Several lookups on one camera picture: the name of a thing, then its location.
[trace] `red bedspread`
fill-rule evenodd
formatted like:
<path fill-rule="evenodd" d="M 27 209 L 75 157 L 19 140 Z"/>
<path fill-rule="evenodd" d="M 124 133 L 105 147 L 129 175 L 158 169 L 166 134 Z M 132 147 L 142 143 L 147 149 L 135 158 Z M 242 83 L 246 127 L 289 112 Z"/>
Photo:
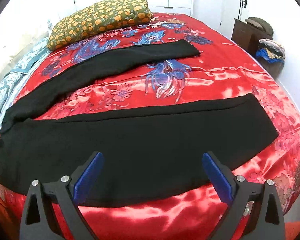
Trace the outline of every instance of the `red bedspread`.
<path fill-rule="evenodd" d="M 51 53 L 16 100 L 66 68 L 107 49 L 186 39 L 201 52 L 199 57 L 144 65 L 119 76 L 96 80 L 93 85 L 68 95 L 37 119 L 231 98 L 252 92 L 270 116 L 279 136 L 234 174 L 241 174 L 252 182 L 273 179 L 286 213 L 300 193 L 300 114 L 292 102 L 246 52 L 202 22 L 180 14 L 154 16 L 148 25 L 108 31 Z M 133 141 L 125 131 L 113 132 Z M 149 138 L 145 147 L 155 148 L 157 140 L 173 144 L 176 139 L 180 138 L 170 138 L 169 127 L 158 127 L 158 133 Z M 25 196 L 1 185 L 0 196 L 20 218 Z M 72 239 L 58 206 L 54 207 L 63 233 Z M 80 207 L 88 224 L 104 240 L 202 240 L 225 209 L 226 205 L 220 202 L 211 185 L 168 199 L 122 208 Z M 234 238 L 240 236 L 243 226 L 244 221 Z"/>

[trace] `wooden furniture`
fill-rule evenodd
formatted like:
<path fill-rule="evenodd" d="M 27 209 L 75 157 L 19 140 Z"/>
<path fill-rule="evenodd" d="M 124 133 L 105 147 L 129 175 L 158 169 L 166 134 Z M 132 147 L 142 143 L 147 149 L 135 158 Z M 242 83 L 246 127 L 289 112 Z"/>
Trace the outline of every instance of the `wooden furniture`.
<path fill-rule="evenodd" d="M 258 50 L 259 40 L 273 40 L 273 37 L 249 24 L 235 19 L 231 39 L 251 56 L 255 57 Z"/>

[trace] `blue gripper pad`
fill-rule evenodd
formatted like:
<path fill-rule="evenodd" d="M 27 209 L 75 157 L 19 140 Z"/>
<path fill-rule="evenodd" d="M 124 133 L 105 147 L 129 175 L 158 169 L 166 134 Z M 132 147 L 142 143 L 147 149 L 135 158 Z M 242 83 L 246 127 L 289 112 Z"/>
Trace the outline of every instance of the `blue gripper pad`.
<path fill-rule="evenodd" d="M 82 175 L 77 179 L 77 181 L 73 185 L 72 200 L 75 204 L 78 205 L 86 200 L 93 185 L 93 182 L 100 174 L 100 171 L 103 167 L 103 163 L 103 154 L 99 152 L 95 155 L 90 164 L 82 172 Z"/>
<path fill-rule="evenodd" d="M 221 202 L 228 205 L 231 204 L 233 202 L 232 187 L 208 153 L 202 155 L 202 167 L 216 190 Z"/>

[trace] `stack of clothes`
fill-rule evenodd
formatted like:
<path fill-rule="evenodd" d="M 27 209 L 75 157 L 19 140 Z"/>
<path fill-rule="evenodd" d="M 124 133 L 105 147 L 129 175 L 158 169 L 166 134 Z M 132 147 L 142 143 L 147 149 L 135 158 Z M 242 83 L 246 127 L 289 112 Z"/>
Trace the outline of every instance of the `stack of clothes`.
<path fill-rule="evenodd" d="M 256 57 L 262 57 L 268 63 L 280 62 L 284 64 L 286 56 L 284 47 L 281 44 L 269 39 L 261 39 L 258 47 Z"/>

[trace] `metal bolt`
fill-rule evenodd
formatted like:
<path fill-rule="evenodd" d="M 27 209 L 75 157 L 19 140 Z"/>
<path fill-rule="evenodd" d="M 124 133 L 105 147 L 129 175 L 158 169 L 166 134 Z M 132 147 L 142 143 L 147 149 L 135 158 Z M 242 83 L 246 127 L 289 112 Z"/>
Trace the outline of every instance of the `metal bolt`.
<path fill-rule="evenodd" d="M 273 186 L 273 184 L 274 184 L 273 180 L 271 180 L 271 179 L 268 179 L 268 180 L 267 180 L 267 183 L 268 183 L 268 185 L 270 185 L 270 186 Z"/>
<path fill-rule="evenodd" d="M 246 179 L 244 178 L 244 176 L 242 176 L 242 175 L 238 175 L 236 178 L 237 178 L 237 181 L 239 181 L 239 182 L 243 182 L 243 181 L 246 180 Z"/>
<path fill-rule="evenodd" d="M 61 177 L 62 182 L 67 182 L 69 180 L 69 176 L 65 175 Z"/>
<path fill-rule="evenodd" d="M 35 179 L 34 181 L 32 181 L 32 186 L 37 186 L 39 184 L 39 181 L 37 179 Z"/>

